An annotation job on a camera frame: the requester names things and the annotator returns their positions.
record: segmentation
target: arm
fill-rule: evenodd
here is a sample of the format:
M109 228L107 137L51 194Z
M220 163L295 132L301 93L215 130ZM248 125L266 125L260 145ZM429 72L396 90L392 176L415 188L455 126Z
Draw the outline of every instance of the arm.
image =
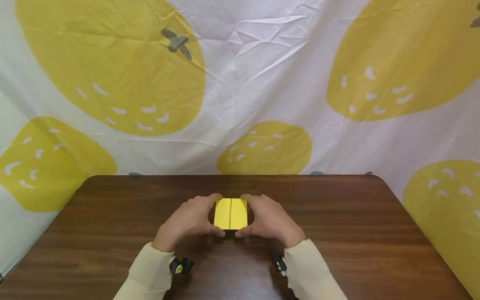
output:
M257 235L277 239L285 246L288 287L300 300L346 300L325 260L283 207L271 198L242 195L255 215L254 222L235 233L238 238Z
M288 287L298 299L347 300L311 240L285 249L285 264Z
M212 194L183 203L158 229L154 241L140 251L114 300L162 300L172 282L168 266L177 243L188 235L225 236L223 230L208 221L208 212L221 198L220 194Z

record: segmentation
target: left hand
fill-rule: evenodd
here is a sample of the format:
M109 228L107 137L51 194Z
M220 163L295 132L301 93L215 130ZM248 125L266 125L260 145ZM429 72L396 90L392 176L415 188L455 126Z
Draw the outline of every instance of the left hand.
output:
M197 196L182 205L158 229L152 247L162 252L173 252L177 243L185 236L213 233L224 237L225 232L208 221L208 213L220 194L208 197Z

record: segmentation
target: wooden table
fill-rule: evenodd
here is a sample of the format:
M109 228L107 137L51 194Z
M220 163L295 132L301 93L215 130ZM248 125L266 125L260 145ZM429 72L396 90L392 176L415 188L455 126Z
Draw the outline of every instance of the wooden table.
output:
M184 201L219 192L280 202L349 300L471 299L376 176L98 176L77 191L0 288L2 300L110 300L142 246ZM294 299L271 240L185 240L196 262L165 299Z

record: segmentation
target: yellow circle pattern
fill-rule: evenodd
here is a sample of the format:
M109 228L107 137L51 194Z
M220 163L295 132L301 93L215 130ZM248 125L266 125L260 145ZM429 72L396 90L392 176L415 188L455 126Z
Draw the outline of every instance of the yellow circle pattern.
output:
M116 172L99 144L50 117L29 121L0 157L0 184L35 213L60 210L85 179Z
M312 154L312 142L302 128L267 121L258 123L217 160L222 174L299 174Z
M197 116L204 59L164 0L16 0L37 62L78 108L113 129L170 134Z
M372 0L336 53L330 107L354 121L440 106L480 76L478 0Z
M403 205L474 299L480 299L480 163L448 160L417 171Z

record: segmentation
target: hand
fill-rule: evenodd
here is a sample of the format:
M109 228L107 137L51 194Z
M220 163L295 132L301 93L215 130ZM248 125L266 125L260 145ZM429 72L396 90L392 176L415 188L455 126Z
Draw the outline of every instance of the hand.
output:
M185 236L213 233L224 237L225 232L208 221L208 213L220 194L208 197L197 196L182 205L158 229L152 247L162 252L173 252L177 243Z
M283 243L285 248L294 247L307 239L303 230L292 220L280 203L265 195L245 194L241 198L250 204L255 220L249 226L238 230L235 233L237 238L256 235L267 239L277 239Z

